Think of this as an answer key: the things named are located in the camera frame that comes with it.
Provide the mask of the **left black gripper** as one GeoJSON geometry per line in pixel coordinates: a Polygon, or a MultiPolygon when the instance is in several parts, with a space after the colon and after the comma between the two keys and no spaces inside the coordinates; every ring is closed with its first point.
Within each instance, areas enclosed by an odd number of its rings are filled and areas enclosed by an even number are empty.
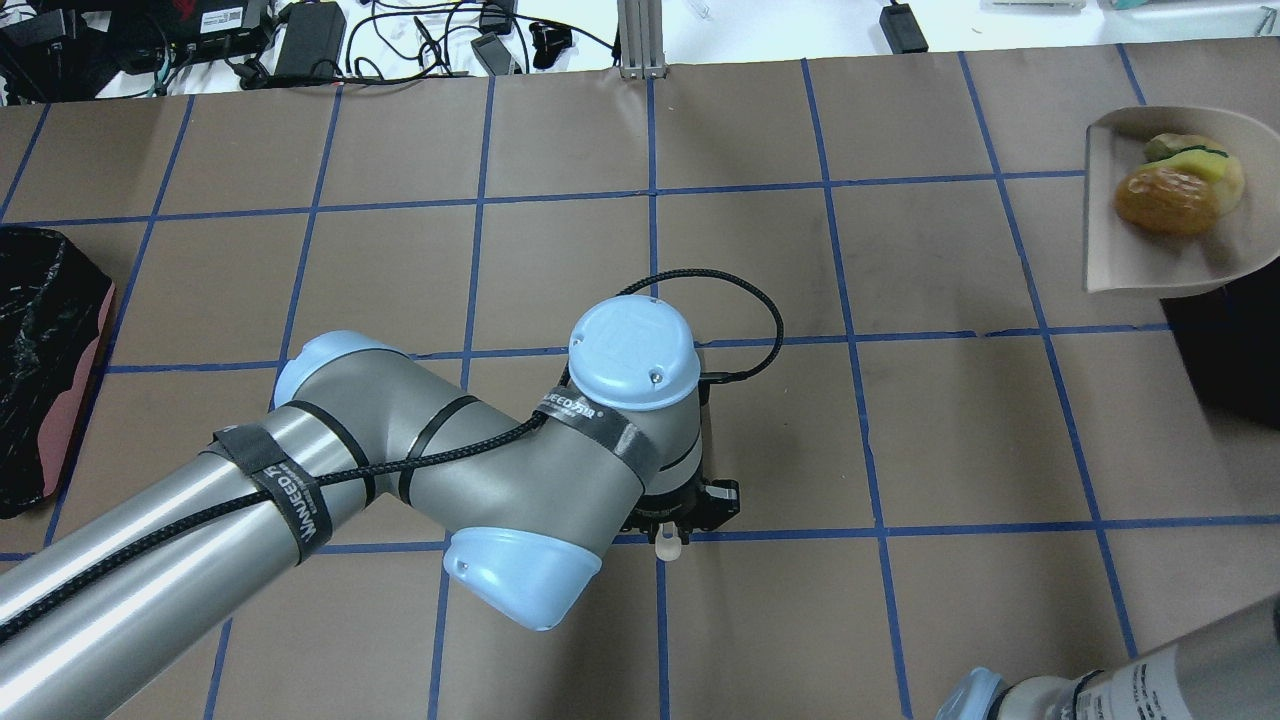
{"type": "Polygon", "coordinates": [[[708,459],[712,438],[710,402],[698,405],[698,433],[680,455],[660,466],[655,482],[640,497],[620,528],[622,534],[640,534],[650,544],[672,537],[685,546],[692,534],[714,532],[741,512],[741,488],[728,477],[713,477],[708,459]]]}

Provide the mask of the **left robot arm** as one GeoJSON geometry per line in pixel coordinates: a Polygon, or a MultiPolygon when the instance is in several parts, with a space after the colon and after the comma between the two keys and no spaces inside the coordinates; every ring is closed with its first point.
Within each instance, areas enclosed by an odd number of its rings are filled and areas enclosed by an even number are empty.
{"type": "Polygon", "coordinates": [[[559,624],[646,500],[694,489],[701,364],[672,305],[608,299],[516,421],[364,334],[285,365],[275,409],[3,575],[3,716],[105,717],[381,495],[451,536],[448,574],[559,624]]]}

